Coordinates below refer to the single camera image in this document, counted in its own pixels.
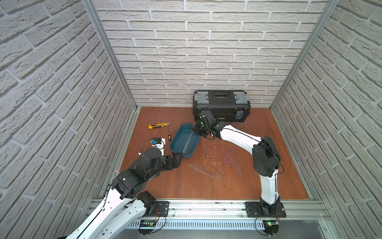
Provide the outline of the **long clear straight ruler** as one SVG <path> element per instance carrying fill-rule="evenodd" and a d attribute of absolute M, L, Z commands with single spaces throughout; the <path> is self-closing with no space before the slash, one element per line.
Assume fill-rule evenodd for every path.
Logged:
<path fill-rule="evenodd" d="M 193 133 L 194 133 L 194 131 L 191 130 L 191 131 L 190 131 L 190 134 L 189 134 L 189 137 L 188 137 L 188 139 L 187 139 L 187 141 L 186 141 L 185 147 L 184 147 L 184 149 L 183 149 L 183 155 L 184 155 L 184 154 L 186 153 L 186 151 L 187 151 L 187 148 L 188 148 L 188 146 L 189 146 L 189 144 L 190 144 L 190 141 L 191 141 L 191 138 L 192 138 L 192 136 L 193 136 Z"/>

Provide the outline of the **teal plastic storage tray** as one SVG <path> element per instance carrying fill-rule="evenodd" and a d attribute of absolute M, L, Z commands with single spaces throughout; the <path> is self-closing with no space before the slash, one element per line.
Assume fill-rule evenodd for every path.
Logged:
<path fill-rule="evenodd" d="M 191 130 L 193 130 L 193 124 L 190 123 L 184 123 L 179 127 L 178 131 L 176 132 L 175 136 L 173 137 L 170 143 L 171 152 L 183 153 L 183 149 L 185 147 L 186 141 L 189 137 Z M 183 158 L 188 159 L 192 157 L 198 146 L 200 138 L 201 136 L 199 136 L 197 133 L 193 133 L 190 144 L 187 148 L 186 153 L 183 155 Z"/>

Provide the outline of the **clear set square triangle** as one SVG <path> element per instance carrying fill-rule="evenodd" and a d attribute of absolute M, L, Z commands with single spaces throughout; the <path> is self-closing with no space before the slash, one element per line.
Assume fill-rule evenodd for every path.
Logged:
<path fill-rule="evenodd" d="M 204 150 L 204 156 L 205 158 L 222 158 L 222 156 L 207 149 Z"/>

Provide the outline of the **clear small triangle ruler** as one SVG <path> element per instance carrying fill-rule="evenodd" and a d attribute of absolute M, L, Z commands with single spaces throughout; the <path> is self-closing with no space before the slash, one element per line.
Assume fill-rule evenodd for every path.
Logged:
<path fill-rule="evenodd" d="M 222 165 L 222 163 L 214 162 L 214 163 L 210 163 L 210 165 L 211 165 L 215 170 L 217 170 L 221 175 L 224 175 L 224 169 L 223 169 L 223 165 Z"/>

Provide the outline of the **clear stencil ruler with holes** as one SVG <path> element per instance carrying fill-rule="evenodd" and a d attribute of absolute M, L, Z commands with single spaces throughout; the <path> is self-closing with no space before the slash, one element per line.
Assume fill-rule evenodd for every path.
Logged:
<path fill-rule="evenodd" d="M 189 164 L 189 168 L 191 168 L 191 169 L 193 169 L 193 170 L 195 170 L 195 171 L 197 171 L 199 173 L 202 173 L 202 174 L 204 174 L 204 175 L 206 175 L 208 177 L 211 177 L 213 179 L 216 179 L 216 180 L 220 180 L 221 179 L 220 175 L 215 174 L 215 173 L 213 173 L 213 172 L 211 172 L 209 170 L 206 170 L 206 169 L 204 169 L 202 167 L 199 167 L 197 165 L 194 165 L 192 163 Z"/>

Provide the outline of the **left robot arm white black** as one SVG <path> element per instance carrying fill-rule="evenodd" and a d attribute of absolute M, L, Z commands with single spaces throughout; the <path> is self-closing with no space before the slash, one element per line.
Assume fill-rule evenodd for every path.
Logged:
<path fill-rule="evenodd" d="M 156 199 L 144 189 L 147 183 L 164 171 L 181 165 L 182 153 L 164 155 L 152 147 L 119 173 L 104 199 L 69 239 L 114 239 L 126 227 L 155 210 Z"/>

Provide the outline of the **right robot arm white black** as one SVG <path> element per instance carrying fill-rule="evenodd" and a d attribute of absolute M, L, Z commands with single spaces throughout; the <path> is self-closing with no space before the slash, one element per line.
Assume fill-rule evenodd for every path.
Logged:
<path fill-rule="evenodd" d="M 253 167 L 260 175 L 262 189 L 260 213 L 266 217 L 279 214 L 277 207 L 281 200 L 278 192 L 278 175 L 282 165 L 280 154 L 270 137 L 253 136 L 224 121 L 218 122 L 208 110 L 199 114 L 193 131 L 204 138 L 211 135 L 213 138 L 228 141 L 249 152 L 252 155 Z"/>

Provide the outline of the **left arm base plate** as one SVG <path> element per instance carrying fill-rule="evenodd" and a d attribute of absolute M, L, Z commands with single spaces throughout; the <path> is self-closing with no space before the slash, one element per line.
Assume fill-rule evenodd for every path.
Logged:
<path fill-rule="evenodd" d="M 169 201 L 162 201 L 162 200 L 157 201 L 155 203 L 155 205 L 150 208 L 149 211 L 145 212 L 143 217 L 152 217 L 153 218 L 153 217 L 158 216 L 159 214 L 167 217 L 168 212 L 169 212 L 169 206 L 170 206 Z"/>

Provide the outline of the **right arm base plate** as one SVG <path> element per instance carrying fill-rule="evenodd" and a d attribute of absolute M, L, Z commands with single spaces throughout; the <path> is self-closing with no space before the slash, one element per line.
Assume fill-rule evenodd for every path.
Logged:
<path fill-rule="evenodd" d="M 245 202 L 245 209 L 248 218 L 286 218 L 286 210 L 284 205 L 277 201 L 272 205 L 268 205 L 265 202 Z"/>

